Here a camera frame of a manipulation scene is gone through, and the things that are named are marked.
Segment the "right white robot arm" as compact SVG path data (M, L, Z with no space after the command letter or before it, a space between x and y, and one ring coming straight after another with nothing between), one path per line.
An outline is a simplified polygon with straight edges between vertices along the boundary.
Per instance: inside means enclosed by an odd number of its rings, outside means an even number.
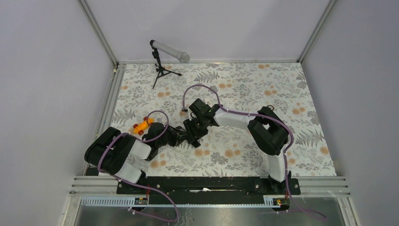
M276 194L288 189L283 148L288 143L289 132L280 118L269 107L262 107L257 113L226 109L215 104L212 107L201 99L190 106L191 117L184 121L186 140L199 147L199 139L208 134L208 128L227 126L243 129L250 133L258 148L268 155L270 188Z

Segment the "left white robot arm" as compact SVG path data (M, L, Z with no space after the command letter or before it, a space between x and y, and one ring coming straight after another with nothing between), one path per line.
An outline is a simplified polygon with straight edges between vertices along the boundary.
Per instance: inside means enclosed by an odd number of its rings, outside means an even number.
M183 127L172 127L159 122L153 123L140 141L133 135L122 133L109 127L86 150L84 160L97 167L101 173L128 181L128 188L139 194L145 190L145 173L128 162L128 158L151 161L158 154L158 149L169 145L177 146L187 139Z

